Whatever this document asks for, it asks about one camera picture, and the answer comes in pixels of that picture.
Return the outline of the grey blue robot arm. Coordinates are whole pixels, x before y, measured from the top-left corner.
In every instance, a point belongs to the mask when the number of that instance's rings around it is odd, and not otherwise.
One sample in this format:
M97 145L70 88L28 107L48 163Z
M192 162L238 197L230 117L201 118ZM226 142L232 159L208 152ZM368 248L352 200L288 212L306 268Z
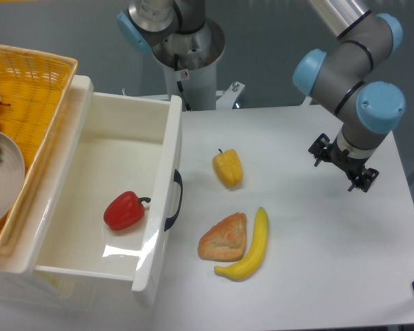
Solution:
M378 171L367 168L405 109L401 90L365 78L400 46L399 21L373 14L361 1L312 1L311 7L339 41L332 53L311 50L293 73L294 85L342 122L329 139L320 135L309 148L316 162L342 170L352 188L369 190ZM206 16L203 1L133 1L117 24L137 51L152 53L164 70L167 93L183 108L214 110L216 65L224 53L223 30Z

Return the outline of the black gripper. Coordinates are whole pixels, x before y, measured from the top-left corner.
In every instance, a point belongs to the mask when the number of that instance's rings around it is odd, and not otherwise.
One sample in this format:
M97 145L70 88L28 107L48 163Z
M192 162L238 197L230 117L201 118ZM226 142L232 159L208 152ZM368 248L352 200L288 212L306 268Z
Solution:
M313 155L317 167L321 162L333 163L339 169L346 173L351 182L348 191L354 189L368 192L372 184L378 178L380 172L374 168L365 168L364 164L368 157L356 159L349 156L348 150L340 150L337 142L330 142L326 134L322 133L312 143L308 152Z

